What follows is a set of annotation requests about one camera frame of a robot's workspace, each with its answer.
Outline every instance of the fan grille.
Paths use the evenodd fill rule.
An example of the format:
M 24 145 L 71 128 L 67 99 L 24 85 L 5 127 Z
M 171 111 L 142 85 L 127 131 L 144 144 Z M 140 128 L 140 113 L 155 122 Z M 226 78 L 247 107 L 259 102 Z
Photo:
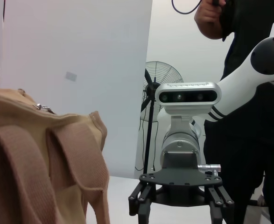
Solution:
M 178 71 L 173 68 L 171 65 L 163 63 L 163 62 L 147 62 L 146 69 L 150 74 L 152 82 L 156 81 L 159 84 L 163 83 L 183 83 L 183 78 L 178 73 Z M 147 88 L 147 81 L 144 78 L 144 85 L 143 85 L 143 98 L 142 101 L 147 98 L 146 95 L 146 88 Z M 161 106 L 155 102 L 155 109 L 154 109 L 154 117 L 153 122 L 157 122 L 157 115 L 161 110 Z M 150 103 L 147 107 L 141 112 L 140 119 L 144 121 L 149 121 L 149 110 L 150 110 Z

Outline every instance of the black pants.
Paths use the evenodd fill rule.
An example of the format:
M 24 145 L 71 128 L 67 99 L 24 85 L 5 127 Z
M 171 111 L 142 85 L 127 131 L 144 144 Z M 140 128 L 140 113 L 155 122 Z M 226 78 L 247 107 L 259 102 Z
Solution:
M 274 146 L 206 130 L 206 164 L 221 164 L 223 185 L 235 201 L 234 223 L 243 224 L 248 201 L 266 173 L 264 196 L 274 224 Z

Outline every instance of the person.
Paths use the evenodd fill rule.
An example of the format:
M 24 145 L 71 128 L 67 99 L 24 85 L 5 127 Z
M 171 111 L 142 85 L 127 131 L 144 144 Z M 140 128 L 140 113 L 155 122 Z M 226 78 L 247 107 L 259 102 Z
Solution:
M 223 79 L 269 37 L 274 0 L 219 0 L 219 4 L 213 6 L 212 0 L 202 0 L 195 21 L 210 39 L 225 41 L 234 33 Z M 235 201 L 235 224 L 244 222 L 247 204 L 262 183 L 264 172 L 264 197 L 274 224 L 274 85 L 258 86 L 247 104 L 218 122 L 206 121 L 204 127 L 206 163 L 222 166 L 223 185 Z

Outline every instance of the small label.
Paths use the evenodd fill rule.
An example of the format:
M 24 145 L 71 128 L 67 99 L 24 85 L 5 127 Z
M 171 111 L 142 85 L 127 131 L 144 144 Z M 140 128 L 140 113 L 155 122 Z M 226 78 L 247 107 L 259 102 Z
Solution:
M 77 80 L 77 75 L 68 71 L 65 75 L 65 78 L 72 82 L 75 82 Z

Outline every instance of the fan pole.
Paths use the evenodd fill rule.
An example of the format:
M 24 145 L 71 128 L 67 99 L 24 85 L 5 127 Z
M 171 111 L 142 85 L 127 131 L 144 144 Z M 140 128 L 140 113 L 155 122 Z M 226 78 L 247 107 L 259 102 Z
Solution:
M 151 99 L 151 103 L 150 103 L 148 129 L 147 129 L 147 139 L 146 139 L 146 148 L 145 148 L 145 160 L 144 160 L 144 170 L 143 170 L 144 174 L 147 174 L 147 169 L 148 169 L 148 160 L 149 160 L 149 151 L 150 151 L 152 121 L 153 121 L 153 118 L 154 118 L 154 106 L 155 106 L 155 98 L 152 98 Z

